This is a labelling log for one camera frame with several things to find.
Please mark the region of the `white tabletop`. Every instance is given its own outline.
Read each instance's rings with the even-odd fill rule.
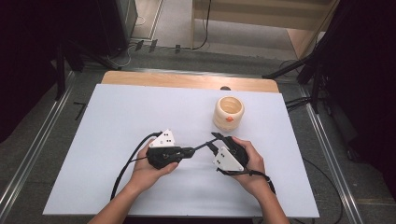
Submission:
[[[213,139],[211,132],[220,132],[212,122],[215,103],[225,95],[241,99],[246,110],[239,128],[223,134],[250,140],[262,154],[288,217],[318,217],[280,93],[104,84],[93,92],[44,215],[97,214],[109,202],[121,168],[150,133],[171,129],[180,147],[197,147]],[[231,177],[216,172],[212,160],[207,147],[198,150],[141,194],[129,215],[260,217],[257,201]],[[126,170],[119,190],[133,166]]]

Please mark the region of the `black curtain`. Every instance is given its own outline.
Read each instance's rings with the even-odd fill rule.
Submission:
[[[0,3],[0,142],[55,83],[50,61],[56,55],[56,20],[48,6],[37,1]]]
[[[349,145],[382,172],[396,198],[396,3],[340,7],[350,10],[320,54],[326,88],[358,134]]]

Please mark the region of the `black tripod leg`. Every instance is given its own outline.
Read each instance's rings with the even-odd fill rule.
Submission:
[[[67,62],[69,63],[70,67],[73,71],[82,72],[84,68],[84,62],[79,57],[78,51],[76,48],[73,48],[68,42],[64,43],[64,57],[66,58]]]
[[[321,63],[317,66],[317,72],[314,74],[314,84],[312,86],[312,93],[311,93],[311,105],[314,109],[315,113],[318,114],[318,96],[319,96],[319,82],[322,79],[321,74]]]
[[[303,67],[300,74],[297,76],[297,81],[299,84],[306,84],[311,79],[311,77],[316,73],[316,65],[314,63],[307,64]]]
[[[86,54],[88,57],[90,57],[90,58],[94,59],[95,61],[97,61],[99,64],[101,64],[105,68],[110,69],[110,70],[121,70],[121,67],[114,67],[112,64],[110,64],[107,61],[103,60],[101,57],[98,57],[97,55],[93,54],[89,50],[83,48],[78,43],[75,43],[75,42],[70,41],[70,40],[69,40],[69,43],[71,45],[73,45],[74,47],[76,47],[78,50],[80,50],[82,53]]]
[[[300,66],[303,66],[304,64],[309,63],[312,59],[313,59],[313,57],[311,55],[308,55],[305,58],[303,58],[295,63],[292,63],[291,65],[288,65],[288,66],[286,66],[286,67],[284,67],[270,75],[262,75],[262,78],[274,79],[274,78],[283,76],[286,73],[288,73],[289,71],[292,71]]]
[[[56,94],[55,100],[58,101],[61,99],[61,96],[64,94],[64,90],[66,89],[66,84],[64,81],[64,50],[63,44],[59,44],[57,50],[57,57],[56,57],[56,83],[58,85],[58,92]]]

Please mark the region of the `hand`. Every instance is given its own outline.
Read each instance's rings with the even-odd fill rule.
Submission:
[[[146,146],[137,153],[137,158],[146,157],[146,153],[149,149],[149,144],[153,140],[151,139]],[[125,188],[133,188],[138,190],[139,193],[149,189],[157,182],[157,180],[163,176],[172,173],[178,166],[177,162],[173,162],[163,167],[161,170],[157,170],[149,164],[147,159],[136,161],[134,164],[134,171],[131,179]]]
[[[249,170],[259,171],[265,174],[264,159],[259,154],[259,152],[257,152],[256,148],[254,148],[251,142],[241,140],[234,136],[233,140],[236,144],[244,147],[247,151],[247,155],[249,157],[247,168]],[[259,191],[262,190],[263,186],[268,187],[267,182],[260,175],[234,175],[233,178],[236,179],[247,192],[255,197],[257,196]]]

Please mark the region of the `person's left hand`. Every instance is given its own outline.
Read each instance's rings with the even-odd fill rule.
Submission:
[[[148,141],[146,146],[137,153],[138,159],[146,157],[149,144],[152,141],[152,139]],[[136,161],[131,179],[125,187],[137,189],[141,193],[153,186],[161,176],[172,173],[177,168],[177,166],[178,163],[173,162],[163,167],[161,170],[157,170],[149,164],[147,159]]]

